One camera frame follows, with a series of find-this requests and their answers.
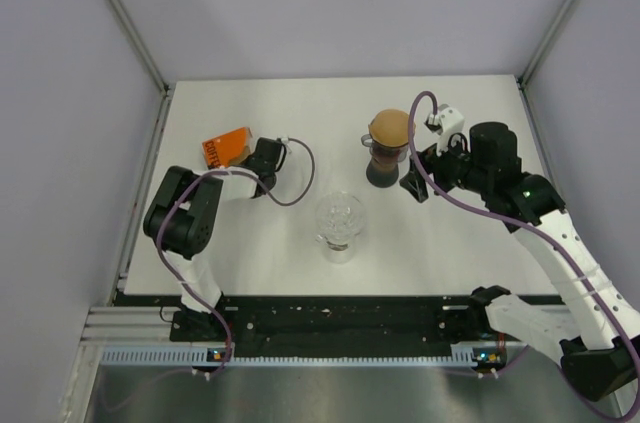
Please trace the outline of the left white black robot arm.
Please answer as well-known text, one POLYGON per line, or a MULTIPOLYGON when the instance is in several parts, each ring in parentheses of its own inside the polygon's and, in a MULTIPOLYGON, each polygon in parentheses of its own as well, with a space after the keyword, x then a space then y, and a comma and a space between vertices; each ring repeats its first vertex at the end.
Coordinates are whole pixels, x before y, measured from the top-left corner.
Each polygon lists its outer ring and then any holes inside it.
POLYGON ((215 308, 222 290, 204 261, 219 207, 268 196, 284 159, 282 140, 261 137, 237 165, 204 173, 171 166, 147 209, 143 233, 178 283, 182 305, 195 311, 192 327, 205 339, 220 337, 227 325, 225 313, 215 308))

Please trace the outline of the dark carafe with red lid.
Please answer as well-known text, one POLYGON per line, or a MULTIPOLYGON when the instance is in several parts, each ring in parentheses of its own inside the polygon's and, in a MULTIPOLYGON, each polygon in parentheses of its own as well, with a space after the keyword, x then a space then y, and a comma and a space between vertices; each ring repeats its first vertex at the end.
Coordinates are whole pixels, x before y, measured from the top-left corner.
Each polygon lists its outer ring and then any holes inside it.
POLYGON ((366 178, 377 188, 389 188, 398 181, 398 165, 396 152, 373 152, 366 168, 366 178))

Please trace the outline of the clear glass dripper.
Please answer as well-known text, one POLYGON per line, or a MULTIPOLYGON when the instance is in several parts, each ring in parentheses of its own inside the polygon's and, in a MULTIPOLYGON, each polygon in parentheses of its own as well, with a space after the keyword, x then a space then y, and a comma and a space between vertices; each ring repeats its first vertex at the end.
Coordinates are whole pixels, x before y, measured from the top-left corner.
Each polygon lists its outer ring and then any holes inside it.
POLYGON ((315 224, 317 236, 327 245, 347 247, 365 228, 366 210, 350 193, 329 193, 319 200, 315 224))

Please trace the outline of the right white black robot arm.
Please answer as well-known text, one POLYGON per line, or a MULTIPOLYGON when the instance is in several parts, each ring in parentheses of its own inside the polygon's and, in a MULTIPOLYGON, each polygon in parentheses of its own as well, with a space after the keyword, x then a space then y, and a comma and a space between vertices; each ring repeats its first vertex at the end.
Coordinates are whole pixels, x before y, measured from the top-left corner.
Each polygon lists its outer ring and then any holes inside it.
POLYGON ((544 314, 508 290, 478 288, 467 313, 469 331, 487 339, 506 333, 561 368, 577 393, 596 402, 638 376, 639 312, 616 289, 578 235, 562 198, 542 175, 525 172, 517 137, 500 122, 462 135, 461 122, 431 116, 439 140, 413 152, 400 184, 418 201, 427 191, 454 188, 479 195, 481 215, 501 221, 534 257, 572 315, 569 323, 544 314))

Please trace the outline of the orange coffee filter box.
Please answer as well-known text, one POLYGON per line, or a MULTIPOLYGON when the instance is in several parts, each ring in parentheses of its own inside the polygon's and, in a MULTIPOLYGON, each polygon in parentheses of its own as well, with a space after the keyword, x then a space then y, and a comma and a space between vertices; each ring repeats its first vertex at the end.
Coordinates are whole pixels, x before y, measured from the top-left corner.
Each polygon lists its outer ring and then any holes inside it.
POLYGON ((202 143, 207 169, 238 166, 251 154, 252 132, 249 127, 208 139, 202 143))

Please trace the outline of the brown paper coffee filter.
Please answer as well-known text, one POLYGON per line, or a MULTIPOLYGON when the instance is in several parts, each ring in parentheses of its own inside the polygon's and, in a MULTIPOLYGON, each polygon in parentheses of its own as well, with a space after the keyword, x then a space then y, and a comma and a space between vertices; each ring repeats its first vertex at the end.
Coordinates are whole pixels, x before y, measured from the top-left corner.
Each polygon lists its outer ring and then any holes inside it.
POLYGON ((372 139, 383 146, 405 146, 409 141, 409 114, 397 109, 383 110, 373 118, 368 130, 372 139))

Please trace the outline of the clear glass flask with coffee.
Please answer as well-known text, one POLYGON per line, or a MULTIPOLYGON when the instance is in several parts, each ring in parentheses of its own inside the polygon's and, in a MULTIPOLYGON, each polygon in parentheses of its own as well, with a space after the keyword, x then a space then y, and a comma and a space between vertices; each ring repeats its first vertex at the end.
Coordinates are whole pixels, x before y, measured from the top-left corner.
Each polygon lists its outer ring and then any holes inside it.
POLYGON ((331 241, 324 243, 324 256, 328 261, 334 264, 345 264, 349 262, 356 253, 356 241, 349 239, 347 241, 331 241))

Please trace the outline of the grey transparent dripper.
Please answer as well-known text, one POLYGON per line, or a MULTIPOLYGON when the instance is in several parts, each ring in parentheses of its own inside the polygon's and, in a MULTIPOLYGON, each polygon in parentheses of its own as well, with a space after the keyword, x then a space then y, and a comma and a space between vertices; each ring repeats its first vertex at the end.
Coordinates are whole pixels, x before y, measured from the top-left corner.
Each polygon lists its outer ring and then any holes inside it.
POLYGON ((379 143, 370 134, 361 137, 361 144, 369 149, 371 159, 380 165, 395 165, 406 158, 408 146, 390 147, 379 143))

